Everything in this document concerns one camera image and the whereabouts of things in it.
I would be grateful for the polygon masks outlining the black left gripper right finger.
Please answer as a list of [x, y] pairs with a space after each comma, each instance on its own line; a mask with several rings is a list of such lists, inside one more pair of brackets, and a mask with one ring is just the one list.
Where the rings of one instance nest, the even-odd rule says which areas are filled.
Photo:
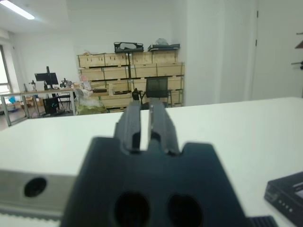
[[149, 140], [157, 140], [165, 154], [179, 155], [176, 129], [163, 102], [151, 101], [149, 113]]

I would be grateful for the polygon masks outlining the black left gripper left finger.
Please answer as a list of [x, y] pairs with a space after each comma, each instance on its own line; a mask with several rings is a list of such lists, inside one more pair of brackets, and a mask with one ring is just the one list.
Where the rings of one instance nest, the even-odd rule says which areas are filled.
[[116, 123], [114, 138], [126, 154], [139, 153], [141, 142], [140, 102], [131, 102]]

